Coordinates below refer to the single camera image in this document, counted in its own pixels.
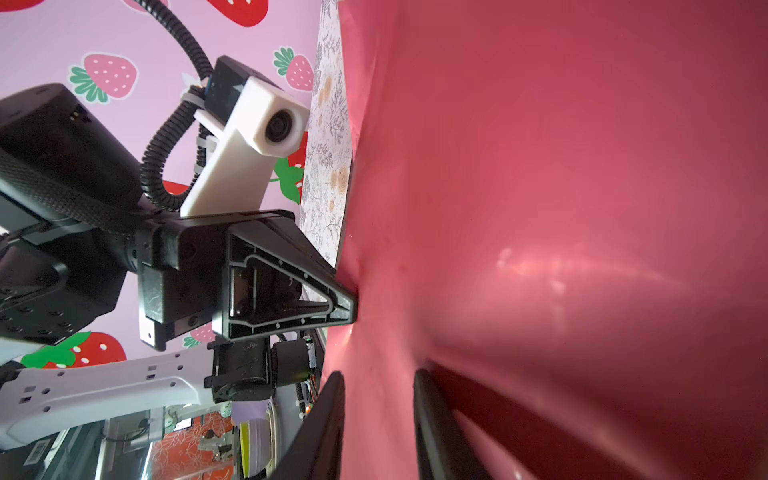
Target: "wires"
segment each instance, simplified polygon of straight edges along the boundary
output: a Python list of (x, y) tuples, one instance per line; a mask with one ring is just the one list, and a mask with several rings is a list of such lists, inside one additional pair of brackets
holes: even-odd
[(200, 77), (200, 80), (205, 80), (214, 73), (214, 69), (210, 66), (210, 61), (205, 55), (202, 47), (200, 47), (200, 44), (197, 43), (197, 40), (195, 40), (190, 31), (187, 30), (187, 27), (181, 23), (181, 20), (179, 20), (167, 6), (163, 5), (163, 2), (160, 0), (134, 1), (141, 5), (147, 13), (155, 17), (155, 19), (168, 30), (168, 33), (179, 42), (184, 53), (186, 53), (187, 57), (192, 61), (194, 69), (197, 70), (197, 76)]
[[(197, 71), (197, 76), (205, 84), (207, 79), (214, 73), (210, 61), (205, 52), (197, 43), (197, 40), (187, 30), (187, 27), (174, 15), (174, 13), (160, 0), (134, 0), (141, 5), (144, 10), (160, 22), (181, 45), (184, 53), (187, 54), (192, 65)], [(192, 186), (197, 181), (199, 174), (195, 174), (189, 188), (182, 194), (173, 195), (166, 190), (163, 185), (163, 169), (168, 155), (174, 149), (184, 132), (194, 123), (194, 112), (202, 108), (202, 101), (194, 101), (194, 96), (205, 100), (205, 91), (197, 86), (190, 87), (190, 90), (184, 96), (181, 104), (176, 108), (173, 114), (165, 121), (160, 130), (152, 137), (144, 157), (141, 159), (141, 189), (147, 196), (147, 199), (155, 206), (167, 211), (178, 211), (181, 204), (187, 199)], [(205, 140), (210, 132), (200, 126), (198, 137)], [(205, 166), (206, 149), (198, 142), (197, 164)]]

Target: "pink strawberry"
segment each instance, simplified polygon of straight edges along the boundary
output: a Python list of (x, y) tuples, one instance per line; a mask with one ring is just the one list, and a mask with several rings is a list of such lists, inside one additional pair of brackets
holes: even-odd
[(304, 55), (294, 55), (292, 48), (280, 47), (275, 51), (277, 74), (286, 78), (288, 85), (296, 90), (312, 91), (315, 72)]
[(71, 69), (69, 81), (77, 85), (75, 94), (86, 101), (109, 103), (109, 98), (126, 98), (133, 91), (139, 72), (127, 58), (119, 55), (94, 53), (86, 55), (83, 65)]
[(210, 328), (210, 323), (192, 330), (190, 334), (192, 336), (184, 337), (184, 346), (188, 349), (201, 343), (213, 342), (216, 339), (216, 333)]

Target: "strawberry print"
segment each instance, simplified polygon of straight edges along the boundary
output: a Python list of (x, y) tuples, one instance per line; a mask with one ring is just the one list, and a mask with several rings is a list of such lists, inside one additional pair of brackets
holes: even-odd
[(102, 104), (109, 103), (110, 98), (121, 100), (130, 95), (139, 75), (136, 65), (127, 58), (105, 53), (85, 55), (82, 66), (75, 65), (70, 72), (75, 94)]
[(58, 345), (44, 346), (35, 353), (24, 355), (22, 365), (35, 369), (76, 369), (123, 360), (123, 346), (112, 335), (79, 332)]
[(288, 200), (301, 204), (304, 185), (304, 162), (306, 160), (307, 133), (301, 139), (299, 150), (288, 155), (288, 158), (278, 158), (275, 164), (275, 175), (270, 182), (280, 182), (280, 191)]
[(0, 0), (0, 12), (15, 12), (41, 4), (43, 0)]
[(312, 91), (315, 72), (304, 55), (294, 55), (292, 48), (280, 47), (275, 51), (277, 74), (285, 77), (288, 85), (296, 90)]
[(216, 333), (210, 328), (210, 323), (192, 330), (190, 334), (192, 336), (184, 337), (184, 347), (188, 349), (201, 343), (213, 342), (216, 339)]
[[(138, 13), (143, 13), (145, 15), (149, 15), (149, 13), (147, 13), (147, 11), (144, 10), (144, 7), (142, 7), (138, 3), (134, 2), (134, 0), (119, 0), (119, 1), (123, 2), (123, 5), (127, 6), (128, 8), (133, 10), (134, 12), (138, 12)], [(163, 5), (165, 5), (167, 7), (170, 7), (170, 2), (168, 0), (160, 0), (160, 3), (162, 3)]]
[(243, 27), (253, 27), (266, 17), (267, 0), (208, 0), (216, 10), (232, 22)]
[(168, 190), (168, 193), (172, 195), (181, 195), (187, 191), (187, 188), (189, 188), (189, 185), (177, 184), (176, 182), (169, 182), (168, 180), (163, 180), (163, 186), (165, 187), (165, 190)]

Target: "red fabric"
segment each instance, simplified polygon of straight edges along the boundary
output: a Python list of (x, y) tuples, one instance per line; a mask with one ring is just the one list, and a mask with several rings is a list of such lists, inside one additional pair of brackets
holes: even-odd
[(222, 436), (232, 429), (232, 422), (218, 413), (207, 413), (205, 423), (200, 419), (189, 429), (172, 432), (152, 445), (151, 471), (153, 480), (175, 480), (190, 475), (202, 475), (206, 480), (229, 480), (233, 475), (232, 462), (214, 461), (214, 453), (197, 449), (200, 439), (208, 430)]
[(324, 369), (346, 380), (342, 478), (417, 478), (413, 373), (432, 363), (497, 478), (510, 452), (541, 478), (753, 471), (763, 4), (339, 9), (359, 130), (339, 266), (359, 317)]

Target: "red strawberry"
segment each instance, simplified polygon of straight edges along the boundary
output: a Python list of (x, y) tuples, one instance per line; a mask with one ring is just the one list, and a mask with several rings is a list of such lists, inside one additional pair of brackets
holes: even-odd
[(43, 0), (2, 0), (0, 2), (0, 12), (15, 12), (34, 7), (42, 3)]
[(75, 369), (125, 360), (123, 346), (112, 335), (79, 332), (58, 345), (24, 355), (22, 364), (37, 369)]
[(266, 17), (267, 0), (208, 0), (232, 22), (243, 27), (253, 27)]
[(187, 188), (189, 188), (188, 185), (177, 184), (176, 182), (169, 182), (168, 180), (163, 180), (163, 186), (165, 187), (165, 190), (168, 190), (169, 194), (173, 195), (181, 195), (187, 191)]
[(139, 72), (136, 66), (120, 55), (93, 53), (83, 59), (83, 65), (71, 68), (69, 81), (75, 94), (86, 101), (109, 102), (109, 98), (126, 98), (134, 88)]
[(315, 72), (304, 55), (294, 55), (292, 48), (280, 47), (275, 51), (277, 74), (286, 78), (288, 85), (296, 90), (312, 91)]
[[(161, 2), (163, 5), (165, 5), (165, 6), (167, 6), (167, 7), (170, 7), (170, 2), (169, 2), (168, 0), (160, 0), (160, 2)], [(144, 10), (144, 7), (142, 7), (142, 6), (141, 6), (141, 5), (139, 5), (138, 3), (134, 2), (134, 0), (123, 0), (123, 3), (124, 3), (125, 5), (127, 5), (128, 7), (130, 7), (130, 8), (131, 8), (131, 10), (134, 10), (134, 11), (136, 11), (136, 12), (140, 12), (140, 13), (146, 13), (147, 15), (149, 15), (149, 14), (147, 13), (147, 11), (146, 11), (146, 10)]]
[[(291, 167), (299, 167), (304, 168), (304, 162), (306, 161), (306, 139), (307, 139), (307, 133), (304, 132), (304, 136), (301, 139), (301, 146), (299, 146), (299, 150), (293, 152), (291, 155), (288, 155), (288, 165)], [(296, 186), (299, 188), (299, 198), (301, 198), (301, 193), (303, 190), (304, 185), (304, 179), (302, 178), (300, 182), (296, 183)]]

